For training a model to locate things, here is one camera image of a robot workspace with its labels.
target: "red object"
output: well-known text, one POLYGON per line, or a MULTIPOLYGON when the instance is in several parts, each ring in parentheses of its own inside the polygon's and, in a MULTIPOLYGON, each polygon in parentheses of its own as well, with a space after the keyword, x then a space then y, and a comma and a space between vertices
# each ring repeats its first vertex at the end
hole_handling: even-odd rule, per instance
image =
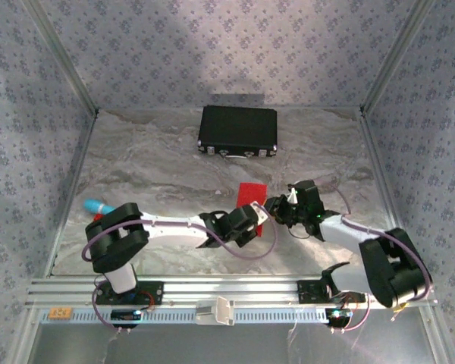
MULTIPOLYGON (((251 202, 257 201, 260 205, 264 205, 266 201, 266 193, 268 186, 265 184, 248 184, 243 182, 240 184, 239 192, 237 193, 236 207, 249 205, 251 202)), ((263 226, 259 225, 256 228, 258 236, 262 236, 263 226)))

